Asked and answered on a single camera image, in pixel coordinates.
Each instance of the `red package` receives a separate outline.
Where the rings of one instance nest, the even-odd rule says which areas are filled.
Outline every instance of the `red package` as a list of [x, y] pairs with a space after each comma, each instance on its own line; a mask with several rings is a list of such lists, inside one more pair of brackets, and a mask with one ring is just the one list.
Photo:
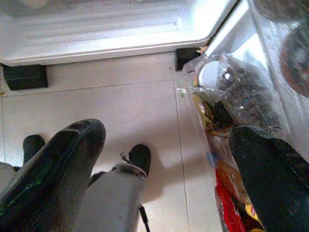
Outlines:
[[216, 201], [220, 215], [221, 226], [224, 232], [246, 232], [238, 209], [234, 206], [229, 191], [221, 184], [216, 170], [217, 187]]

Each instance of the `tile floor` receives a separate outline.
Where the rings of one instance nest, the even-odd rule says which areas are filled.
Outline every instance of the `tile floor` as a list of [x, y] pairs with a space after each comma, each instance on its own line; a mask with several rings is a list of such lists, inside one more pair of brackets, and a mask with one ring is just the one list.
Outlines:
[[[107, 139], [94, 173], [137, 143], [151, 149], [143, 199], [151, 231], [222, 231], [207, 145], [175, 89], [174, 53], [51, 65], [47, 74], [49, 88], [22, 91], [10, 91], [1, 75], [0, 161], [21, 166], [27, 135], [48, 141], [74, 121], [97, 118]], [[145, 231], [141, 221], [138, 231]]]

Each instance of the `cable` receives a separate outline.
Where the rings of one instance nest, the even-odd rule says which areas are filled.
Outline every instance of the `cable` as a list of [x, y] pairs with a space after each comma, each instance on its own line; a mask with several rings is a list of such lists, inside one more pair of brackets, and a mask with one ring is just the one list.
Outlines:
[[144, 208], [144, 206], [141, 205], [139, 209], [140, 209], [141, 219], [143, 220], [145, 227], [146, 227], [146, 231], [150, 232], [150, 229], [149, 229], [149, 226], [148, 226], [148, 218], [147, 218], [147, 215], [146, 215], [145, 208]]

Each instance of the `tile grout line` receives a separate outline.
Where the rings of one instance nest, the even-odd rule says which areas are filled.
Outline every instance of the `tile grout line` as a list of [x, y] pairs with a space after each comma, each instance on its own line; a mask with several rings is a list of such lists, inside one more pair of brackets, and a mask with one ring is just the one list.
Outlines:
[[191, 231], [190, 226], [190, 219], [189, 219], [189, 207], [188, 207], [188, 197], [187, 197], [187, 187], [185, 184], [185, 173], [184, 173], [184, 162], [183, 162], [183, 148], [182, 148], [182, 140], [181, 140], [181, 132], [180, 132], [180, 121], [179, 121], [179, 109], [178, 109], [178, 102], [177, 102], [177, 89], [176, 89], [176, 73], [175, 73], [175, 60], [173, 59], [175, 56], [172, 55], [171, 61], [173, 67], [173, 77], [174, 77], [174, 92], [175, 92], [175, 103], [176, 103], [176, 111], [177, 111], [177, 122], [178, 122], [178, 133], [179, 133], [179, 143], [180, 143], [180, 152], [182, 155], [182, 163], [183, 163], [183, 185], [184, 185], [184, 196], [185, 196], [185, 204], [187, 208], [187, 220], [188, 220], [188, 227], [189, 232]]
[[[3, 67], [0, 66], [0, 87], [2, 92], [2, 78], [3, 77]], [[2, 120], [2, 137], [3, 137], [3, 152], [4, 152], [4, 162], [6, 163], [6, 152], [5, 152], [5, 139], [4, 139], [4, 112], [3, 112], [3, 96], [1, 96], [1, 120]]]
[[82, 87], [82, 88], [72, 88], [72, 89], [61, 89], [61, 90], [37, 92], [37, 93], [25, 93], [25, 94], [16, 94], [16, 95], [6, 95], [6, 96], [2, 96], [1, 98], [25, 96], [25, 95], [34, 95], [34, 94], [44, 94], [44, 93], [58, 93], [58, 92], [74, 91], [74, 90], [81, 90], [81, 89], [105, 88], [105, 87], [115, 87], [115, 86], [129, 86], [129, 85], [135, 85], [135, 84], [158, 83], [158, 82], [167, 82], [167, 81], [173, 81], [173, 80], [174, 79], [160, 80], [160, 81], [145, 81], [145, 82], [136, 82], [136, 83], [127, 83], [127, 84], [118, 84], [118, 85], [107, 85], [107, 86], [95, 86], [95, 87]]

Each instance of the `black shoe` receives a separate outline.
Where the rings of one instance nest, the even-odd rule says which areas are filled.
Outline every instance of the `black shoe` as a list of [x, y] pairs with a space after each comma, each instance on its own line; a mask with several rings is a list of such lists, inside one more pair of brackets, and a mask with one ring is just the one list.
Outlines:
[[24, 139], [24, 165], [31, 159], [43, 146], [45, 145], [44, 139], [38, 134], [30, 135]]
[[149, 174], [151, 154], [146, 145], [139, 144], [132, 148], [129, 152], [129, 163], [143, 169], [147, 176]]

